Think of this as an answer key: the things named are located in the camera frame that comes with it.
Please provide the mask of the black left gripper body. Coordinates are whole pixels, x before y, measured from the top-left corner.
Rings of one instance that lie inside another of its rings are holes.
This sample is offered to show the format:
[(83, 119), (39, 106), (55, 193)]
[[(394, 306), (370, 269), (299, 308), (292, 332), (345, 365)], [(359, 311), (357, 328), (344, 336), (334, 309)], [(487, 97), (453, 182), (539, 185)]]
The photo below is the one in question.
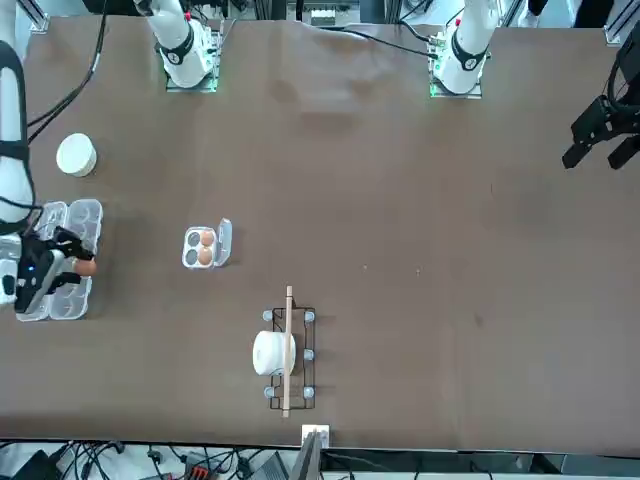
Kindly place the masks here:
[(624, 108), (639, 107), (639, 35), (630, 34), (616, 56), (617, 69), (627, 85), (626, 93), (617, 100)]

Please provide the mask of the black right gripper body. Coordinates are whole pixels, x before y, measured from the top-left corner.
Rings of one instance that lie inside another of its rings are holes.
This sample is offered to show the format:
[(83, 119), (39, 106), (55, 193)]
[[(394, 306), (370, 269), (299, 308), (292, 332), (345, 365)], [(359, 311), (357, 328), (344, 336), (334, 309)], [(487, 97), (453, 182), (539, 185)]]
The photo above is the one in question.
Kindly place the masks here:
[(18, 314), (32, 313), (50, 293), (64, 259), (65, 255), (55, 241), (23, 238), (14, 303)]

